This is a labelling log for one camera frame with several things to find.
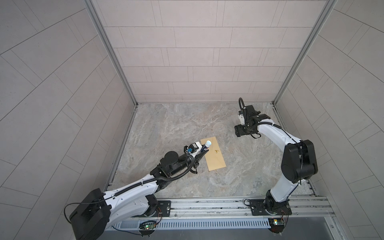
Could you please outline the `tan kraft envelope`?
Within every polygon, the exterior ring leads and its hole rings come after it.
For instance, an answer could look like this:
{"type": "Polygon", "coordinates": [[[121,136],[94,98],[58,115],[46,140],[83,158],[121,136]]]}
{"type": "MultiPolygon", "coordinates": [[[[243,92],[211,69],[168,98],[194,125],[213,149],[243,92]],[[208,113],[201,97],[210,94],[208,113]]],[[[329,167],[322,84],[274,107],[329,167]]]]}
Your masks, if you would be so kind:
{"type": "Polygon", "coordinates": [[[222,151],[219,147],[219,143],[216,137],[206,138],[200,140],[204,145],[207,141],[211,142],[211,146],[208,148],[208,153],[205,154],[207,166],[209,171],[214,171],[222,168],[226,168],[227,165],[223,158],[222,151]]]}

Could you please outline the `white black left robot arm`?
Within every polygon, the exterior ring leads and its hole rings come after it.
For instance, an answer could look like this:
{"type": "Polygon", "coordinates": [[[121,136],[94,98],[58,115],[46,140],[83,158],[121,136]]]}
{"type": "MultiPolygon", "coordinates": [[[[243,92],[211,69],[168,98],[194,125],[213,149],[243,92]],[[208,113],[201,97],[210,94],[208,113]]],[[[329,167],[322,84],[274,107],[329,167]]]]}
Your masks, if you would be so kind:
{"type": "Polygon", "coordinates": [[[209,147],[200,142],[184,147],[183,155],[170,151],[146,176],[122,188],[102,192],[92,190],[75,210],[66,216],[77,240],[96,240],[105,229],[127,218],[152,216],[158,208],[154,194],[187,173],[197,173],[201,158],[209,147]]]}

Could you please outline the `white glue stick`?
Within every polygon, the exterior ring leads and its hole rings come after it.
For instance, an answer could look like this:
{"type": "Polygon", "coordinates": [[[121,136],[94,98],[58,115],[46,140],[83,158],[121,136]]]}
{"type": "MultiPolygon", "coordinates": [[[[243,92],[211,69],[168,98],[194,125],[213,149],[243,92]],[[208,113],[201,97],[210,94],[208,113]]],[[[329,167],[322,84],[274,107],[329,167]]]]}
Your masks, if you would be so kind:
{"type": "Polygon", "coordinates": [[[204,145],[202,145],[202,149],[201,149],[201,152],[205,152],[208,150],[208,148],[211,146],[211,141],[206,141],[206,143],[204,145]]]}

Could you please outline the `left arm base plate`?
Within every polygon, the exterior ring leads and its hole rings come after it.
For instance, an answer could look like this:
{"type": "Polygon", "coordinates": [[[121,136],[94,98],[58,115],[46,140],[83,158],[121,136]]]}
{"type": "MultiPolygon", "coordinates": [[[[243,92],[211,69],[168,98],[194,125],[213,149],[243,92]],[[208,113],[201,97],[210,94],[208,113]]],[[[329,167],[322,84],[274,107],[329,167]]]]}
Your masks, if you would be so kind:
{"type": "Polygon", "coordinates": [[[136,217],[155,218],[162,215],[162,217],[169,217],[171,211],[171,201],[158,201],[156,207],[150,207],[144,214],[136,217]]]}

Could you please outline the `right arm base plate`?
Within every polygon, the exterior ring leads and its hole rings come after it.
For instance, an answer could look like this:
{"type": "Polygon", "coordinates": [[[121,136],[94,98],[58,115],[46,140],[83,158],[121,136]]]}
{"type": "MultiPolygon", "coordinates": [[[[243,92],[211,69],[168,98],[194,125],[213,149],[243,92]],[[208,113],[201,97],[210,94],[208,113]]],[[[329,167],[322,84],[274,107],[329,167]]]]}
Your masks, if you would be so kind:
{"type": "Polygon", "coordinates": [[[292,210],[288,201],[281,203],[271,200],[249,200],[249,207],[253,216],[277,216],[292,215],[292,210]]]}

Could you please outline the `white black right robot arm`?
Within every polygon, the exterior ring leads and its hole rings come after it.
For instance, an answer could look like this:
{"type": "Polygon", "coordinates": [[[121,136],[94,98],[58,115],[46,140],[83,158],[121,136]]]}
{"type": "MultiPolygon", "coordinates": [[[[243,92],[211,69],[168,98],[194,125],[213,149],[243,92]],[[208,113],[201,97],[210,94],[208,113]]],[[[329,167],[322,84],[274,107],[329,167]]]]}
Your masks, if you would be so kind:
{"type": "Polygon", "coordinates": [[[256,111],[252,105],[246,106],[242,98],[239,98],[239,107],[241,123],[234,127],[236,136],[258,139],[264,135],[283,152],[282,176],[267,191],[263,205],[269,215],[289,215],[292,213],[289,210],[289,196],[304,180],[318,173],[314,144],[289,134],[268,115],[256,111]]]}

